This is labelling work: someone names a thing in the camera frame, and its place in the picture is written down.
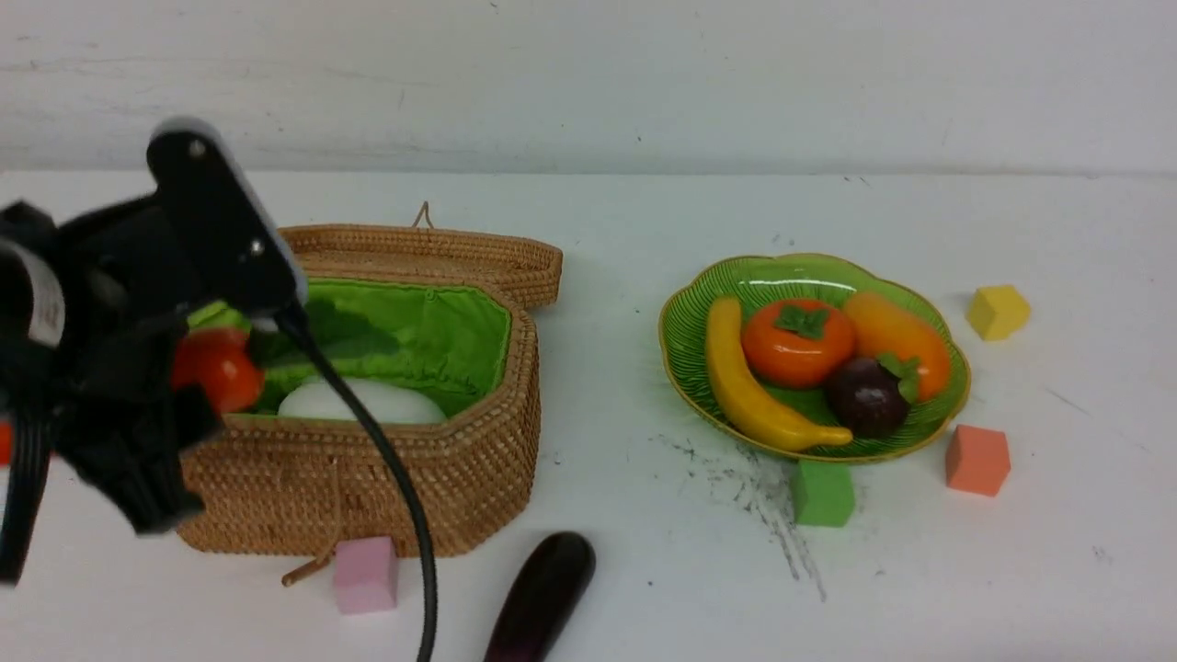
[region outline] green fabric lining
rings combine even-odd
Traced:
[[[345,377],[378,379],[419,391],[447,417],[490,395],[503,380],[511,313],[477,287],[311,279],[311,332]],[[240,313],[217,304],[191,326],[248,329]],[[282,336],[266,336],[255,357],[266,388],[248,413],[273,416],[282,398],[314,368]]]

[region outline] green foam cube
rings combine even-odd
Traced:
[[[855,512],[855,484],[850,468],[803,459],[790,484],[793,521],[807,527],[845,527]]]

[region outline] toy tomato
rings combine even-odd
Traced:
[[[219,413],[253,406],[265,375],[250,359],[248,340],[246,331],[232,326],[193,331],[177,347],[172,389],[200,384]]]
[[[12,462],[12,423],[0,421],[0,466]]]

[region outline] white egg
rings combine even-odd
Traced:
[[[345,378],[372,417],[380,423],[430,425],[445,422],[445,413],[428,396],[372,379]],[[279,416],[355,421],[335,391],[322,379],[313,378],[294,389],[278,406]]]

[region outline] white table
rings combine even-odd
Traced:
[[[997,177],[255,174],[284,224],[407,223],[564,249],[560,302],[536,313],[544,438],[534,496],[439,564],[435,660],[480,660],[503,598],[547,532],[583,531],[597,576],[552,662],[1172,660],[1177,655],[1177,184]],[[147,190],[142,173],[6,173],[0,200],[58,217]],[[944,486],[945,444],[853,470],[842,530],[786,524],[790,466],[750,461],[661,371],[663,302],[733,254],[819,251],[942,306],[975,369],[960,422],[1005,430],[995,498]],[[1031,324],[984,344],[963,307],[1015,283]],[[137,539],[54,468],[25,578],[0,594],[0,657],[371,660],[415,654],[420,574],[401,608],[341,618],[330,572]]]

